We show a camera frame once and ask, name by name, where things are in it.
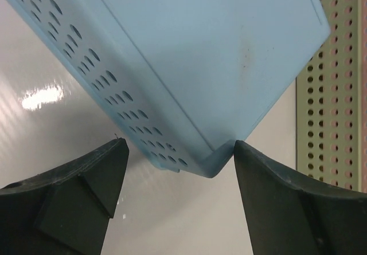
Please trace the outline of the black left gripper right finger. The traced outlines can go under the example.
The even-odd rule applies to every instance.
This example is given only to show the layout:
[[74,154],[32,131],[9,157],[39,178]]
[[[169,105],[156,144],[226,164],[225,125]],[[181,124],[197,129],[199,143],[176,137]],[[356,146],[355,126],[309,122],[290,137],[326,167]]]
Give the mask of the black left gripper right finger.
[[306,176],[243,141],[234,162],[254,254],[366,253],[366,194]]

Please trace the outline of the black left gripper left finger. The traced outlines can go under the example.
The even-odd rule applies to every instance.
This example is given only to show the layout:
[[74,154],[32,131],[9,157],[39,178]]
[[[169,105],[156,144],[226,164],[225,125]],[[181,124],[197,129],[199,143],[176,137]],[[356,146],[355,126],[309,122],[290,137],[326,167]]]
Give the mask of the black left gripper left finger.
[[114,139],[1,188],[2,254],[100,254],[128,161]]

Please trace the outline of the blue perforated plastic basket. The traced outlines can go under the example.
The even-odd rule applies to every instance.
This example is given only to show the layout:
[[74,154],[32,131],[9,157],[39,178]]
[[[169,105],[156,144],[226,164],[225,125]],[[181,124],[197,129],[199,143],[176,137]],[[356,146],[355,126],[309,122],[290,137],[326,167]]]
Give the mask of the blue perforated plastic basket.
[[157,168],[216,176],[330,34],[320,0],[7,0]]

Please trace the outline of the pink plastic basket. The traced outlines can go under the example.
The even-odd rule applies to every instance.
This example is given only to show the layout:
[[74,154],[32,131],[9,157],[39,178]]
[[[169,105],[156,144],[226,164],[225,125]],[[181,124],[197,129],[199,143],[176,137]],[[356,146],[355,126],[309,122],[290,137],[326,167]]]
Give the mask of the pink plastic basket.
[[358,0],[330,0],[327,182],[358,190]]

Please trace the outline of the green plastic basket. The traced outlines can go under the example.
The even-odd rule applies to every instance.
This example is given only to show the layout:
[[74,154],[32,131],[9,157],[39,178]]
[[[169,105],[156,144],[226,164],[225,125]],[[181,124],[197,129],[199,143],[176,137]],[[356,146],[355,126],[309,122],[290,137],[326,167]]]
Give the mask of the green plastic basket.
[[[361,170],[361,1],[358,0],[358,190],[362,189]],[[320,0],[331,28],[328,39],[317,50],[296,80],[296,169],[318,181],[327,182],[330,92],[330,0]]]

